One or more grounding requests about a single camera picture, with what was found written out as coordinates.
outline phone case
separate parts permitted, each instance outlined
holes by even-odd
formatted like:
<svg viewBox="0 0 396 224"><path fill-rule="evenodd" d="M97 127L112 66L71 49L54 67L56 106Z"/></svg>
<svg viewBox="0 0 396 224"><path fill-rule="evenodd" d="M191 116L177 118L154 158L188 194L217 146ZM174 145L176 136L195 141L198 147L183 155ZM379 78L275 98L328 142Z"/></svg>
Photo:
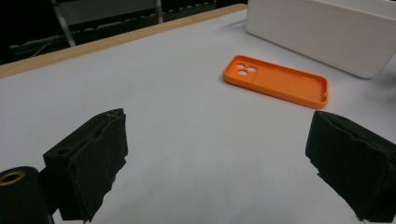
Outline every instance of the phone case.
<svg viewBox="0 0 396 224"><path fill-rule="evenodd" d="M315 109L328 101L326 78L247 56L235 56L223 78L236 86Z"/></svg>

